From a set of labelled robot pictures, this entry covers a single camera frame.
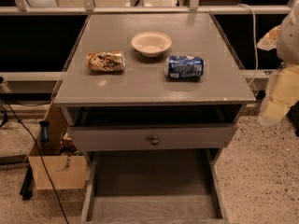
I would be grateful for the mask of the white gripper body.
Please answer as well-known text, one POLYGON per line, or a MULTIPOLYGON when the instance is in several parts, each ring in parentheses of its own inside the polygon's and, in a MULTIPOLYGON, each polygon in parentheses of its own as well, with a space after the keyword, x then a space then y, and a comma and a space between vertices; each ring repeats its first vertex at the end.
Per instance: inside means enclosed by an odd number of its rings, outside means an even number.
POLYGON ((281 23, 277 55, 287 63, 299 64, 299 0, 293 0, 290 13, 281 23))

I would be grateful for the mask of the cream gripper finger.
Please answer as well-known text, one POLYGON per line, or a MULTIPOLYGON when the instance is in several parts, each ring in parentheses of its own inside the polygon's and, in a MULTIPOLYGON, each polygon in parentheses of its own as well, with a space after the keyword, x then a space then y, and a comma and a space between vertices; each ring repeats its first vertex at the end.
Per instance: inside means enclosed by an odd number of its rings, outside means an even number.
POLYGON ((272 28, 268 33, 266 33, 257 43, 257 48, 269 51, 277 47, 278 32, 280 26, 272 28))
POLYGON ((269 78, 258 121, 264 126, 276 125, 298 102, 299 65, 289 64, 269 78))

